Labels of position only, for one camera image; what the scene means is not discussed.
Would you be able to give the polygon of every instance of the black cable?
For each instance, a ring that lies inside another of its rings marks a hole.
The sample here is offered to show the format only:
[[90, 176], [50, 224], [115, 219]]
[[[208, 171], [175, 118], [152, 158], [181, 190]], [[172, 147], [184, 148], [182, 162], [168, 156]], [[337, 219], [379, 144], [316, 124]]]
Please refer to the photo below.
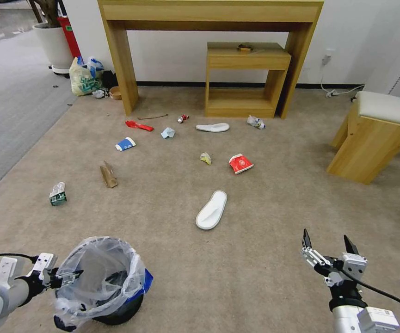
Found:
[[27, 254], [22, 254], [22, 253], [0, 253], [0, 257], [22, 257], [22, 258], [27, 258], [32, 262], [32, 264], [36, 263], [38, 256], [29, 256]]
[[348, 272], [346, 272], [344, 269], [340, 269], [340, 271], [341, 271], [343, 274], [345, 274], [347, 277], [349, 277], [352, 281], [358, 283], [359, 285], [361, 285], [361, 286], [363, 286], [363, 287], [365, 287], [365, 288], [368, 288], [368, 289], [370, 289], [370, 290], [372, 290], [372, 291], [375, 291], [377, 294], [386, 296], [386, 297], [391, 298], [392, 300], [394, 300], [394, 301], [400, 303], [400, 298], [398, 298], [398, 297], [396, 297], [396, 296], [394, 296], [394, 295], [388, 294], [387, 292], [382, 291], [382, 290], [380, 290], [380, 289], [374, 288], [373, 286], [370, 286], [369, 284], [366, 284], [366, 283], [364, 283], [364, 282], [362, 282], [362, 281], [356, 279], [356, 278], [353, 277], [351, 274], [349, 274]]

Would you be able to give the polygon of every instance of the small bowl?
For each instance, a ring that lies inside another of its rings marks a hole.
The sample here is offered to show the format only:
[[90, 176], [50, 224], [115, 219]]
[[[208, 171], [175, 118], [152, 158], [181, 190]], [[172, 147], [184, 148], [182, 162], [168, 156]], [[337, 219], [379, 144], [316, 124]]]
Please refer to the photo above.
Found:
[[121, 99], [120, 87], [118, 87], [118, 86], [112, 87], [112, 88], [109, 90], [109, 96], [110, 96], [112, 99], [120, 100], [120, 99]]

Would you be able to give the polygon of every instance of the brown cardboard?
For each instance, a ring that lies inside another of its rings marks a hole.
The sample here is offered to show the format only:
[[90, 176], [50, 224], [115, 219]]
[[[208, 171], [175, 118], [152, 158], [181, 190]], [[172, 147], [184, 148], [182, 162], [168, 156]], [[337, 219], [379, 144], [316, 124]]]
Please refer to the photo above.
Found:
[[104, 161], [106, 166], [99, 166], [101, 170], [101, 174], [103, 175], [104, 182], [106, 183], [107, 187], [115, 187], [118, 185], [117, 177], [113, 173], [112, 166]]

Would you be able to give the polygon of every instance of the wall outlet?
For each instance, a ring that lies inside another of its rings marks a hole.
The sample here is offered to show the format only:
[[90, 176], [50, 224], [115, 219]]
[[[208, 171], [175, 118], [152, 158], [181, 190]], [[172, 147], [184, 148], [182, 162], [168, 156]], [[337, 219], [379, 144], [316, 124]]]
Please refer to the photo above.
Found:
[[331, 49], [331, 48], [326, 49], [325, 55], [321, 59], [322, 66], [327, 65], [328, 62], [331, 61], [333, 52], [335, 52], [335, 49]]

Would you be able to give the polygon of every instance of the beige carpet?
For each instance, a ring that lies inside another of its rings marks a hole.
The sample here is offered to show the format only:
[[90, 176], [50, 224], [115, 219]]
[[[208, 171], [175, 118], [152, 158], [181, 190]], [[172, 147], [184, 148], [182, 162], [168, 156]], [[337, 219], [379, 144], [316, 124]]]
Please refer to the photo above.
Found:
[[[89, 322], [81, 332], [332, 332], [329, 289], [300, 257], [307, 227], [313, 246], [338, 256], [343, 234], [369, 260], [365, 282], [400, 297], [400, 153], [369, 186], [328, 175], [328, 146], [350, 103], [298, 90], [286, 120], [258, 130], [245, 119], [203, 117], [203, 89], [142, 88], [133, 117], [152, 133], [124, 125], [121, 102], [79, 98], [0, 181], [0, 252], [53, 252], [62, 259], [83, 238], [130, 242], [154, 275], [141, 310], [127, 324]], [[184, 124], [177, 116], [190, 115]], [[226, 121], [225, 133], [195, 130]], [[160, 132], [170, 126], [173, 139]], [[124, 136], [137, 146], [124, 151]], [[212, 165], [200, 161], [208, 152]], [[255, 167], [234, 175], [229, 158]], [[99, 165], [114, 167], [119, 185], [104, 185]], [[66, 182], [68, 202], [49, 204]], [[213, 191], [228, 194], [218, 226], [202, 231], [195, 217]], [[53, 292], [13, 313], [1, 332], [57, 332]], [[372, 292], [371, 306], [400, 305]]]

